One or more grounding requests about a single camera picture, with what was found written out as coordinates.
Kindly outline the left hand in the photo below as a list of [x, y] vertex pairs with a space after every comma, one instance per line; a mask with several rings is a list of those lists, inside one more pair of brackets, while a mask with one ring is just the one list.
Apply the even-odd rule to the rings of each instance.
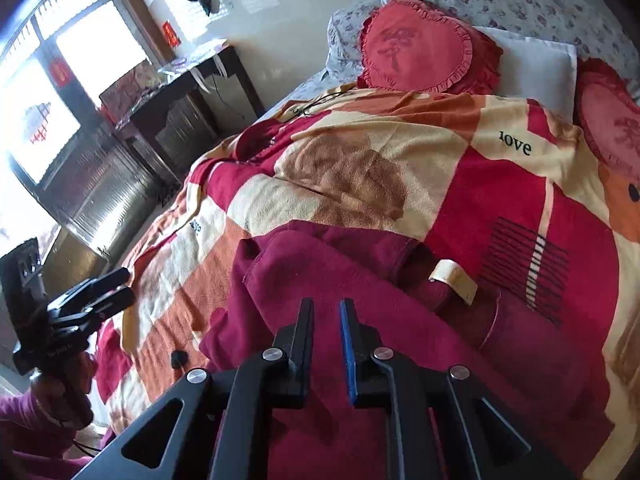
[[97, 369], [93, 355], [84, 351], [69, 358], [55, 374], [36, 370], [30, 390], [54, 422], [73, 430], [85, 429], [94, 419], [88, 394]]

